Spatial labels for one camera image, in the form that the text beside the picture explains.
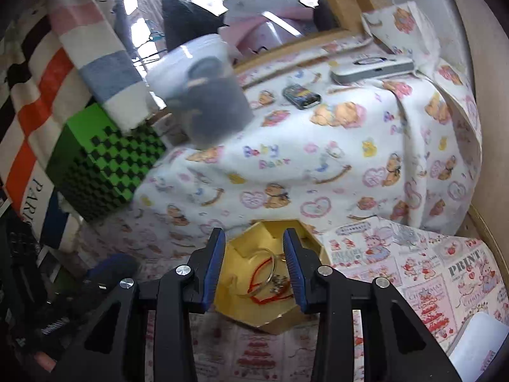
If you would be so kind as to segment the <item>christmas print cloth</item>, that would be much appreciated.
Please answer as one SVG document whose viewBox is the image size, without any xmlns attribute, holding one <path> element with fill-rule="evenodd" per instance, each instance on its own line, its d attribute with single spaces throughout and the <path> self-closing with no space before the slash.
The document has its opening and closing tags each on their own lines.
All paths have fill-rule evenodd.
<svg viewBox="0 0 509 382">
<path fill-rule="evenodd" d="M 478 312 L 508 323 L 508 294 L 489 246 L 476 236 L 444 236 L 373 216 L 317 237 L 333 268 L 350 279 L 395 286 L 444 349 Z M 215 308 L 190 318 L 201 381 L 307 381 L 316 317 L 279 335 L 235 322 Z"/>
</svg>

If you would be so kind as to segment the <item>green black checkered box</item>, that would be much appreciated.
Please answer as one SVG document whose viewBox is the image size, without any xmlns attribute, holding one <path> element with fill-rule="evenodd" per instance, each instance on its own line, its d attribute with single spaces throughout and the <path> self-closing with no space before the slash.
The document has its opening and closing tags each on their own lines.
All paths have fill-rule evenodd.
<svg viewBox="0 0 509 382">
<path fill-rule="evenodd" d="M 124 135 L 94 103 L 64 125 L 46 174 L 85 221 L 127 205 L 166 146 L 146 124 Z"/>
</svg>

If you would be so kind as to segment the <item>baby bear print cloth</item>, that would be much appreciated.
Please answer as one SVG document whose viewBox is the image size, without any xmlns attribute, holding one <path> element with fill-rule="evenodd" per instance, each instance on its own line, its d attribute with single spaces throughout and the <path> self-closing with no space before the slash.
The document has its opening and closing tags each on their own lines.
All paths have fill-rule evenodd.
<svg viewBox="0 0 509 382">
<path fill-rule="evenodd" d="M 482 162 L 482 135 L 469 81 L 441 56 L 436 31 L 414 2 L 362 16 L 373 40 L 341 56 L 255 85 L 253 121 L 217 146 L 171 148 L 133 200 L 84 224 L 78 248 L 91 262 L 113 253 L 149 275 L 186 258 L 211 230 L 240 235 L 259 220 L 297 219 L 316 235 L 379 216 L 452 235 L 469 209 Z M 338 85 L 343 61 L 394 54 L 416 70 Z M 282 91 L 302 85 L 322 98 L 299 110 Z"/>
</svg>

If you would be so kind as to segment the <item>silver bangle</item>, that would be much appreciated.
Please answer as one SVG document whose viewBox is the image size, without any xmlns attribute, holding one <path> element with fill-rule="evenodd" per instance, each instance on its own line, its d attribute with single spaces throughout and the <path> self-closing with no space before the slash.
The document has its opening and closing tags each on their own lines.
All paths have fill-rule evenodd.
<svg viewBox="0 0 509 382">
<path fill-rule="evenodd" d="M 280 272 L 280 267 L 286 262 L 286 256 L 283 253 L 274 253 L 267 248 L 262 248 L 254 251 L 250 259 L 259 259 L 261 262 L 253 270 L 247 292 L 241 294 L 241 297 L 256 298 L 266 293 L 270 297 L 276 297 L 286 291 L 288 277 L 284 272 Z"/>
</svg>

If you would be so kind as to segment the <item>white paper sheet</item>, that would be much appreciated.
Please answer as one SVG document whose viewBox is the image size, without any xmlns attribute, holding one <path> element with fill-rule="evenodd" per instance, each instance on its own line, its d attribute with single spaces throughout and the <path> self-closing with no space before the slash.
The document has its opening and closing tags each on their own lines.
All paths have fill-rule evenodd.
<svg viewBox="0 0 509 382">
<path fill-rule="evenodd" d="M 447 350 L 461 381 L 477 381 L 508 337 L 508 326 L 485 312 L 468 318 Z"/>
</svg>

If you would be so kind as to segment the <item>gold octagonal jewelry box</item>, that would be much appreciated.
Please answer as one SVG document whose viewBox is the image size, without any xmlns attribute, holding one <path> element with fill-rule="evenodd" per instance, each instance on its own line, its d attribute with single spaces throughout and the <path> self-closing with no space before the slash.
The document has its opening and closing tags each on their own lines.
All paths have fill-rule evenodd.
<svg viewBox="0 0 509 382">
<path fill-rule="evenodd" d="M 227 318 L 272 335 L 304 322 L 295 302 L 283 235 L 294 229 L 302 246 L 329 262 L 316 230 L 298 220 L 259 221 L 227 242 L 214 299 Z"/>
</svg>

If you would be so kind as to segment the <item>silver flat device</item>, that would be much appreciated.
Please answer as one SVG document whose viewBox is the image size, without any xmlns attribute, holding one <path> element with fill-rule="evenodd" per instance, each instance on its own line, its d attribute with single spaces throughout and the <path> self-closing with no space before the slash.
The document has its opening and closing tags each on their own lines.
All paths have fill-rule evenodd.
<svg viewBox="0 0 509 382">
<path fill-rule="evenodd" d="M 331 79 L 338 85 L 349 85 L 366 79 L 382 79 L 416 70 L 413 59 L 394 54 L 375 55 L 343 61 L 331 68 Z"/>
</svg>

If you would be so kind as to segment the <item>wooden framed mirror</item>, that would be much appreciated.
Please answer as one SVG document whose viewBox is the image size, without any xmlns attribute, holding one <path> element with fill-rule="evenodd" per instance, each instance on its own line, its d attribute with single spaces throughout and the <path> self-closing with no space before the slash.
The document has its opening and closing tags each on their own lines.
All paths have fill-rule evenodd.
<svg viewBox="0 0 509 382">
<path fill-rule="evenodd" d="M 236 73 L 246 79 L 284 73 L 343 55 L 365 54 L 373 44 L 360 10 L 347 0 L 338 15 L 328 0 L 97 0 L 112 4 L 107 15 L 125 15 L 128 50 L 142 77 L 154 75 L 192 46 L 229 51 Z"/>
</svg>

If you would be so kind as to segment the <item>striped Paris tote bag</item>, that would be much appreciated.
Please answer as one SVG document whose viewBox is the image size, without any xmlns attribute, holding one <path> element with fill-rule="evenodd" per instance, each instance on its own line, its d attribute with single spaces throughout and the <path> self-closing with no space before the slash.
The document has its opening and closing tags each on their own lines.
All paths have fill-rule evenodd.
<svg viewBox="0 0 509 382">
<path fill-rule="evenodd" d="M 70 253 L 96 175 L 73 125 L 94 104 L 44 3 L 1 41 L 1 186 L 42 246 Z"/>
</svg>

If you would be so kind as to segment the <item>clear plastic tub with lid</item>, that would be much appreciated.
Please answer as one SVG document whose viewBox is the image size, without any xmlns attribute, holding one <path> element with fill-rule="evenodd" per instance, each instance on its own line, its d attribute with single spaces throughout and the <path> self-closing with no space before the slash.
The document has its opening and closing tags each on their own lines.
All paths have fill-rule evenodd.
<svg viewBox="0 0 509 382">
<path fill-rule="evenodd" d="M 177 46 L 146 76 L 197 149 L 217 146 L 254 118 L 234 73 L 237 57 L 220 35 L 204 35 Z"/>
</svg>

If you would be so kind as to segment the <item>blue beige striped towel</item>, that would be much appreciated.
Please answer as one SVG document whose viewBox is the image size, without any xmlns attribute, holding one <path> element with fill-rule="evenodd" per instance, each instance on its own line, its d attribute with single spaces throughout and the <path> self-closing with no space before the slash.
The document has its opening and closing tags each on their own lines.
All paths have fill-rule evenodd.
<svg viewBox="0 0 509 382">
<path fill-rule="evenodd" d="M 46 0 L 52 31 L 80 77 L 122 132 L 150 116 L 151 96 L 94 0 Z"/>
</svg>

